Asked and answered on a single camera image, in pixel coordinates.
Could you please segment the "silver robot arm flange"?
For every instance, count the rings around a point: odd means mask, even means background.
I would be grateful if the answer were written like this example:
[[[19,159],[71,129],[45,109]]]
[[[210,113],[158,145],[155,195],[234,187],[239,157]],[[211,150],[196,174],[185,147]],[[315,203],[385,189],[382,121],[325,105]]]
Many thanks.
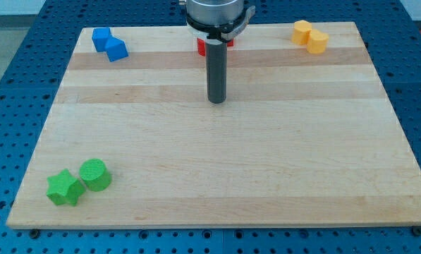
[[[193,36],[207,44],[228,43],[239,36],[256,13],[244,0],[185,0],[187,26]]]

